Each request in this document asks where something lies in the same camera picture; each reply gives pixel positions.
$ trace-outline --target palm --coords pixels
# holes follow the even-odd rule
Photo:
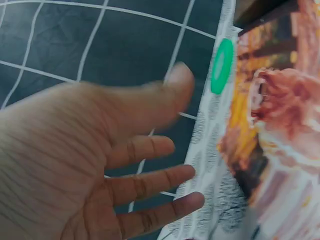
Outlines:
[[[192,178],[190,166],[103,177],[105,169],[174,150],[167,137],[139,135],[168,125],[185,108],[192,76],[180,66],[171,77],[168,86],[134,89],[58,86],[3,111],[0,236],[121,240],[155,230],[201,207],[203,196],[196,193],[154,209],[114,212],[114,206]]]

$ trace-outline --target grid line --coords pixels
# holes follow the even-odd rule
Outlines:
[[[190,115],[190,114],[187,114],[187,113],[184,113],[184,112],[179,112],[179,115],[182,116],[182,117],[185,117],[187,119],[197,120],[196,116],[193,116],[193,115]]]
[[[96,20],[96,23],[94,25],[94,28],[90,34],[90,37],[88,39],[88,42],[84,48],[84,51],[83,51],[83,54],[81,56],[81,60],[80,60],[80,64],[79,64],[79,68],[78,68],[78,73],[77,73],[77,76],[76,76],[76,81],[77,82],[80,82],[81,81],[81,78],[82,78],[82,72],[84,70],[84,66],[85,66],[85,63],[86,63],[86,59],[87,59],[87,55],[88,55],[88,52],[90,50],[90,47],[92,45],[92,42],[94,41],[94,38],[96,36],[96,33],[100,27],[100,24],[101,24],[101,21],[102,19],[104,18],[104,15],[105,15],[105,12],[106,12],[106,6],[108,5],[108,2],[109,0],[104,0],[103,2],[103,8],[101,8],[101,11],[100,11],[100,14],[99,14],[99,17],[98,19]]]
[[[32,39],[33,39],[34,33],[35,33],[37,17],[39,15],[39,12],[42,9],[44,3],[45,3],[45,0],[42,0],[41,3],[39,4],[38,8],[36,9],[34,16],[33,16],[32,23],[31,23],[30,35],[29,35],[29,39],[28,39],[28,42],[27,42],[27,45],[26,45],[26,50],[25,50],[25,54],[24,54],[24,58],[23,58],[23,62],[22,62],[22,67],[25,67],[26,64],[27,64],[27,60],[28,60],[29,52],[30,52],[30,48],[31,48],[31,42],[32,42]],[[18,76],[17,80],[15,81],[15,83],[14,83],[12,89],[10,90],[9,94],[6,96],[5,100],[3,101],[1,109],[4,109],[6,107],[9,99],[12,96],[12,94],[17,89],[23,74],[24,74],[24,70],[20,69],[19,76]]]
[[[172,192],[162,191],[160,193],[163,194],[163,195],[170,196],[170,197],[174,197],[174,198],[176,197],[176,195],[174,193],[172,193]]]
[[[194,4],[195,4],[195,0],[190,0],[188,8],[187,8],[185,16],[184,16],[184,19],[183,19],[183,24],[180,28],[180,32],[179,32],[178,38],[176,40],[176,43],[175,43],[175,46],[173,49],[173,53],[172,53],[172,56],[170,59],[169,67],[168,67],[166,74],[165,74],[165,77],[164,77],[165,80],[168,78],[168,76],[169,76],[169,74],[170,74],[170,72],[171,72],[172,68],[174,67],[174,64],[177,60],[179,49],[180,49],[182,40],[184,38],[186,26],[188,24],[188,21],[189,21],[190,15],[191,15],[191,11],[194,7]]]
[[[23,71],[27,71],[27,72],[43,75],[43,76],[50,77],[50,78],[53,78],[53,79],[58,79],[60,81],[67,82],[67,83],[75,83],[76,82],[76,80],[73,80],[73,79],[70,79],[70,78],[67,78],[67,77],[64,77],[64,76],[59,76],[59,75],[56,75],[56,74],[52,74],[52,73],[49,73],[49,72],[37,70],[37,69],[31,68],[31,67],[27,67],[27,66],[21,66],[21,65],[18,65],[18,64],[7,62],[7,61],[0,60],[0,64],[8,66],[8,67],[15,68],[15,69],[20,69],[20,70],[23,70]]]
[[[5,15],[6,15],[6,9],[7,9],[7,5],[4,5],[3,6],[3,9],[2,9],[2,14],[1,14],[1,19],[0,19],[0,28],[4,22],[4,19],[5,19]]]
[[[6,6],[6,5],[11,5],[11,4],[26,4],[26,3],[41,3],[42,0],[16,0],[16,1],[9,1],[9,2],[3,2],[0,3],[0,6]],[[183,27],[183,23],[179,23],[164,17],[152,15],[149,13],[144,13],[140,11],[134,11],[134,10],[129,10],[125,8],[120,8],[120,7],[114,7],[114,6],[103,6],[103,5],[97,5],[97,4],[89,4],[89,3],[80,3],[80,2],[72,2],[72,1],[53,1],[53,0],[46,0],[46,4],[57,4],[57,5],[69,5],[69,6],[78,6],[78,7],[87,7],[87,8],[95,8],[95,9],[105,9],[105,10],[110,10],[110,11],[118,11],[122,13],[127,13],[127,14],[133,14],[133,15],[138,15],[146,18],[151,18],[155,20],[159,20],[168,24],[176,25],[178,27]],[[207,32],[201,31],[199,29],[190,27],[190,26],[185,26],[185,29],[189,31],[193,31],[195,33],[204,35],[208,38],[211,39],[216,39],[216,36],[209,34]]]

